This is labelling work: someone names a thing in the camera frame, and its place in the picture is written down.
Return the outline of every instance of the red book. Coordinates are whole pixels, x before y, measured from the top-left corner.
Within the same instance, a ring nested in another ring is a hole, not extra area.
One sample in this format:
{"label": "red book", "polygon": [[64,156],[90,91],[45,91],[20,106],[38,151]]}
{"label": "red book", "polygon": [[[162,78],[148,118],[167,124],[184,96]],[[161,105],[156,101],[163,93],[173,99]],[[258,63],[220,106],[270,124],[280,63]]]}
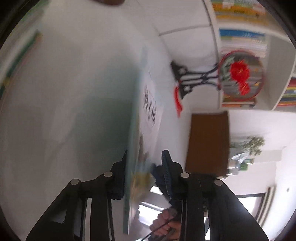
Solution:
{"label": "red book", "polygon": [[294,87],[294,86],[296,86],[296,78],[292,78],[292,79],[290,80],[289,85],[288,85],[288,87]]}

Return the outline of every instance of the brown panel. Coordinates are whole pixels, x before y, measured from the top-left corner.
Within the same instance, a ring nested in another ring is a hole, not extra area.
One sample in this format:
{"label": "brown panel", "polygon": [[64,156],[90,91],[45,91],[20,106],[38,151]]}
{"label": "brown panel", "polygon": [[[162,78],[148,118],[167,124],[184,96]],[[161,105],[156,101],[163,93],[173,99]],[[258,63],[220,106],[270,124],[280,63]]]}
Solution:
{"label": "brown panel", "polygon": [[228,153],[228,113],[192,115],[186,171],[224,176]]}

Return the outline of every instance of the black cable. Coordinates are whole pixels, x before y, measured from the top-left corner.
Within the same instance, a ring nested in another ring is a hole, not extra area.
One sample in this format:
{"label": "black cable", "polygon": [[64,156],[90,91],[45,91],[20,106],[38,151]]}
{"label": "black cable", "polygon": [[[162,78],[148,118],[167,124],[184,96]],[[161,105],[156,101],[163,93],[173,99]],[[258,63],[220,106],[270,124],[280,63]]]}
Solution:
{"label": "black cable", "polygon": [[171,221],[173,221],[174,218],[169,219],[168,221],[166,221],[163,225],[159,226],[157,229],[153,230],[152,232],[150,232],[149,234],[147,234],[144,238],[142,238],[140,241],[144,241],[146,238],[148,238],[150,235],[152,235],[155,231],[161,229],[163,226],[167,225],[168,223],[170,223]]}

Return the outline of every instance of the white cabinet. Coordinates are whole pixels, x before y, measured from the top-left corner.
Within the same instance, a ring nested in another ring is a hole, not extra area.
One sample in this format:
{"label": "white cabinet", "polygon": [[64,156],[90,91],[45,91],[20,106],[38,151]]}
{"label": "white cabinet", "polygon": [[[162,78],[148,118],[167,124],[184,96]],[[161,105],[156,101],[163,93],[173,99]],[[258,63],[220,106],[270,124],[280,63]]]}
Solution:
{"label": "white cabinet", "polygon": [[172,60],[188,68],[214,65],[217,51],[211,27],[187,29],[162,35]]}
{"label": "white cabinet", "polygon": [[183,28],[210,26],[202,0],[138,0],[160,34]]}

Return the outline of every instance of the stack of books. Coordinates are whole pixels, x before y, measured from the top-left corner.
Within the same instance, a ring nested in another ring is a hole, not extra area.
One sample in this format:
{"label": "stack of books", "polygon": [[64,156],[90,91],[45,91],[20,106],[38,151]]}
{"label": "stack of books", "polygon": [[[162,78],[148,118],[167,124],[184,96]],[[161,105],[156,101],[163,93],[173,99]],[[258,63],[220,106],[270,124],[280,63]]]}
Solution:
{"label": "stack of books", "polygon": [[222,42],[221,54],[234,50],[250,51],[256,57],[264,58],[267,52],[267,40],[264,34],[243,30],[220,29]]}
{"label": "stack of books", "polygon": [[41,39],[37,27],[48,4],[49,0],[41,0],[30,9],[2,45],[0,49],[0,100],[28,50]]}
{"label": "stack of books", "polygon": [[224,96],[222,107],[228,108],[253,108],[256,105],[256,98],[244,101],[237,100],[233,97]]}
{"label": "stack of books", "polygon": [[265,8],[256,0],[211,0],[216,17],[268,25]]}
{"label": "stack of books", "polygon": [[296,78],[292,78],[278,106],[296,105]]}

